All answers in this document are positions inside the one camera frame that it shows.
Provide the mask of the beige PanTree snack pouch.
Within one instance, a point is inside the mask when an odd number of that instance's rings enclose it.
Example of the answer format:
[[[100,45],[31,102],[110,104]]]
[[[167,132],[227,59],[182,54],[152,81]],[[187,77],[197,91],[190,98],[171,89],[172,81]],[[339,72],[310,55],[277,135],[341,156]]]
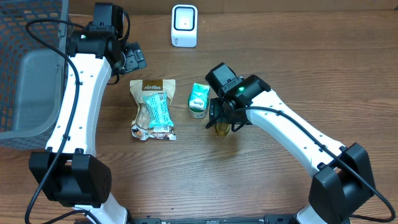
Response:
[[[129,89],[137,104],[137,114],[131,123],[131,134],[141,141],[177,139],[170,115],[176,81],[131,80]]]

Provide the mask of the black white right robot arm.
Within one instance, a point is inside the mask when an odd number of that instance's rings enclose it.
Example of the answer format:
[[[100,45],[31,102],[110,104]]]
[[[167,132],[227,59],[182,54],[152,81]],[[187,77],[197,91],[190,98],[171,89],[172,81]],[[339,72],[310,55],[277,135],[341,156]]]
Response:
[[[346,147],[292,111],[256,75],[237,76],[225,63],[205,80],[217,94],[221,112],[210,121],[260,127],[299,160],[312,179],[309,204],[292,223],[348,223],[375,188],[368,152],[358,143]]]

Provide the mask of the green lid white jar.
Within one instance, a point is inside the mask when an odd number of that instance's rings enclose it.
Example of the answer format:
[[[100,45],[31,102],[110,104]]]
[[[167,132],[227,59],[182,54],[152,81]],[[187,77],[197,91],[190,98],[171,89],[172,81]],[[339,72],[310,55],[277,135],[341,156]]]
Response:
[[[202,119],[208,114],[209,101],[195,97],[192,94],[188,97],[188,110],[195,119]]]

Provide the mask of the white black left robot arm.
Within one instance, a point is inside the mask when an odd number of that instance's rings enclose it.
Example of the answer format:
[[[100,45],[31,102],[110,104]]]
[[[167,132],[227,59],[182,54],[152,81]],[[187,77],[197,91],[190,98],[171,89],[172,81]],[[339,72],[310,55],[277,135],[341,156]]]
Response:
[[[103,93],[111,77],[146,67],[137,42],[129,43],[129,15],[98,2],[93,20],[77,25],[61,56],[68,78],[55,129],[44,152],[30,155],[38,193],[82,213],[92,223],[129,223],[129,210],[111,194],[110,168],[96,158],[95,135]]]

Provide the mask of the yellow liquid bottle silver cap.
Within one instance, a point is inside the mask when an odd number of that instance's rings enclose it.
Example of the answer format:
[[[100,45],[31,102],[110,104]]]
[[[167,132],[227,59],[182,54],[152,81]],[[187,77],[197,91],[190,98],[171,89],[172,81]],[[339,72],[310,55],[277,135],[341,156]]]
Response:
[[[219,136],[226,136],[231,129],[231,124],[218,122],[215,124],[216,134]]]

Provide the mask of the teal snack bar wrapper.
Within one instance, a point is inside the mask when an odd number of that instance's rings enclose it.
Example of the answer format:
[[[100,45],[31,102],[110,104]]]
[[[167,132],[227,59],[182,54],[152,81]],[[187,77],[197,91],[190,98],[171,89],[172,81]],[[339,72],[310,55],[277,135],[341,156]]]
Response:
[[[153,93],[143,96],[143,100],[150,113],[149,128],[156,126],[174,127],[174,123],[170,118],[166,93]]]

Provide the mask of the teal tissue pack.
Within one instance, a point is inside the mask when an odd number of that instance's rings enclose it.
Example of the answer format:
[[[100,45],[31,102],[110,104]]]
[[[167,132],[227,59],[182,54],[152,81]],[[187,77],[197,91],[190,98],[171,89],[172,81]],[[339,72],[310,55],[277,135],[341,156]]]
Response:
[[[208,106],[209,92],[209,85],[194,83],[188,98],[188,106],[195,110],[205,110]]]

